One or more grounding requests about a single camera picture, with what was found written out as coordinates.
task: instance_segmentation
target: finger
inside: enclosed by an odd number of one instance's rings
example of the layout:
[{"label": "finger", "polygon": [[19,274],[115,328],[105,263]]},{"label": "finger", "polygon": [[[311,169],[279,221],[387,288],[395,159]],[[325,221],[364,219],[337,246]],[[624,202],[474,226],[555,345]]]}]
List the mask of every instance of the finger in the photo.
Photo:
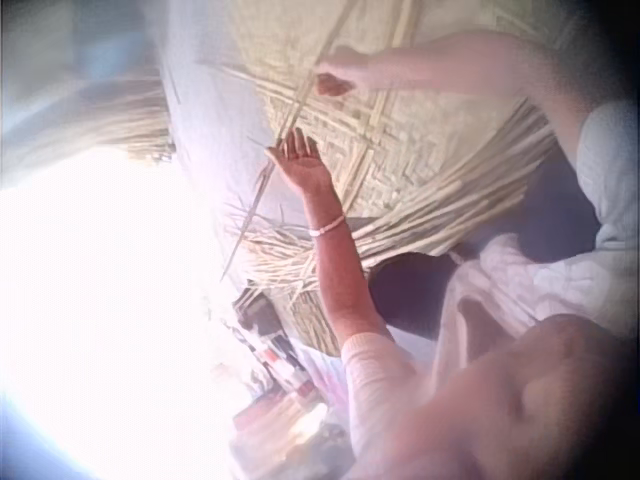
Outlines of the finger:
[{"label": "finger", "polygon": [[304,141],[304,134],[300,128],[296,128],[296,150],[300,157],[308,157],[307,143]]},{"label": "finger", "polygon": [[464,297],[458,302],[458,311],[467,325],[469,362],[513,341],[513,337],[487,312],[487,309],[479,301]]},{"label": "finger", "polygon": [[307,137],[307,146],[309,149],[309,155],[315,158],[320,158],[320,152],[318,151],[318,144],[313,138]]},{"label": "finger", "polygon": [[286,139],[286,158],[291,160],[298,157],[298,151],[296,150],[296,139],[293,134],[293,130],[289,130]]}]

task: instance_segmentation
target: bracelet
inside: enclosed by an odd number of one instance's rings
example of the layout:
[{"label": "bracelet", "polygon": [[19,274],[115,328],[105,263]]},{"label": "bracelet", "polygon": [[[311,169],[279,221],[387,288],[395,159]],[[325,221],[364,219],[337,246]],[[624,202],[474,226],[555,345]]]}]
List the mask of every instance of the bracelet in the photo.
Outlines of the bracelet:
[{"label": "bracelet", "polygon": [[309,235],[311,235],[312,238],[317,238],[320,235],[324,235],[325,233],[330,232],[331,230],[339,226],[342,222],[344,222],[344,214],[340,215],[326,227],[322,227],[319,230],[309,230]]}]

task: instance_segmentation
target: palm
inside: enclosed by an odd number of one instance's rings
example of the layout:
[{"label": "palm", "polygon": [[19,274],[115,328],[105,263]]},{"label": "palm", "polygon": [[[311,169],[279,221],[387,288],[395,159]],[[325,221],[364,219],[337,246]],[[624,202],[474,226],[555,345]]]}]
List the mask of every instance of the palm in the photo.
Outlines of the palm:
[{"label": "palm", "polygon": [[319,158],[303,157],[283,169],[287,181],[302,192],[318,191],[331,184],[331,175]]},{"label": "palm", "polygon": [[268,152],[287,182],[301,195],[331,187],[331,174],[320,159],[316,142],[311,137],[305,140],[299,128]]}]

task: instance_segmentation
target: fabric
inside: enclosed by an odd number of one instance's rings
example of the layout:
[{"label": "fabric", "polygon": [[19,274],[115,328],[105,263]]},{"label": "fabric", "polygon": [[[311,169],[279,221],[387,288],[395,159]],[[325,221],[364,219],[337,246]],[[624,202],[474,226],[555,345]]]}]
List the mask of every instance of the fabric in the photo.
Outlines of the fabric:
[{"label": "fabric", "polygon": [[522,255],[515,235],[495,238],[479,260],[462,265],[450,281],[430,373],[414,370],[402,350],[380,335],[356,335],[345,343],[356,455],[397,416],[398,398],[402,408],[424,403],[468,364],[468,331],[459,311],[463,299],[480,302],[516,338],[556,314],[584,316],[617,335],[637,335],[637,136],[634,104],[606,104],[591,113],[582,129],[576,173],[602,224],[595,250],[535,264]]},{"label": "fabric", "polygon": [[[389,327],[391,336],[405,358],[416,370],[426,373],[431,369],[436,342]],[[322,392],[331,407],[332,418],[346,431],[349,430],[349,395],[345,365],[340,357],[332,357],[291,339],[296,357],[305,367],[313,383]]]}]

